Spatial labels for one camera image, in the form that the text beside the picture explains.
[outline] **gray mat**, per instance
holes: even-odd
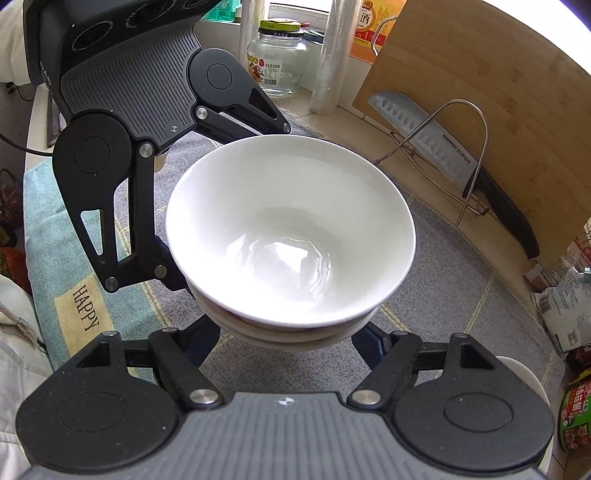
[[[325,138],[287,115],[293,134]],[[165,238],[165,208],[174,185],[195,161],[217,146],[193,133],[170,149],[165,167],[155,175],[155,225],[160,237]],[[495,355],[510,356],[529,367],[552,399],[564,364],[542,328],[453,225],[403,193],[415,222],[417,252],[407,279],[381,307],[374,323],[387,332],[404,329],[430,341],[447,341],[454,332],[470,333]],[[115,213],[120,233],[128,237],[126,197],[125,183],[117,191]],[[184,328],[201,314],[186,292],[170,292],[159,281],[149,282],[147,289],[162,325]],[[348,395],[369,373],[350,339],[312,352],[289,353],[252,346],[227,333],[202,371],[225,395],[235,391],[339,391]]]

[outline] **green container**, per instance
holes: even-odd
[[[240,5],[240,0],[222,0],[204,16],[204,20],[216,22],[233,22],[234,13]]]
[[[568,390],[558,418],[558,436],[564,450],[591,446],[591,380]]]

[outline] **black cable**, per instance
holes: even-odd
[[[17,150],[20,150],[21,152],[32,153],[33,155],[40,155],[42,157],[52,157],[53,156],[52,152],[41,152],[39,150],[31,150],[30,148],[21,147],[20,145],[17,145],[15,142],[13,142],[9,138],[5,137],[1,133],[0,133],[0,140],[4,140],[8,145],[16,148]]]
[[[32,101],[34,100],[34,99],[32,99],[32,100],[29,100],[29,99],[27,99],[27,98],[23,97],[23,96],[22,96],[22,92],[21,92],[21,88],[20,88],[20,87],[17,87],[17,92],[18,92],[18,96],[21,98],[21,100],[22,100],[23,102],[32,102]]]

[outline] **chef knife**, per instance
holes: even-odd
[[[412,99],[391,90],[372,95],[368,103],[404,137],[429,116]],[[466,198],[478,162],[460,142],[435,119],[408,142]],[[474,190],[484,194],[491,209],[519,241],[527,257],[537,257],[540,248],[530,223],[484,167],[480,169]]]

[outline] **knife handle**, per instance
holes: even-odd
[[[484,194],[501,223],[519,241],[527,258],[539,256],[540,247],[527,218],[484,168],[478,174],[474,190]]]

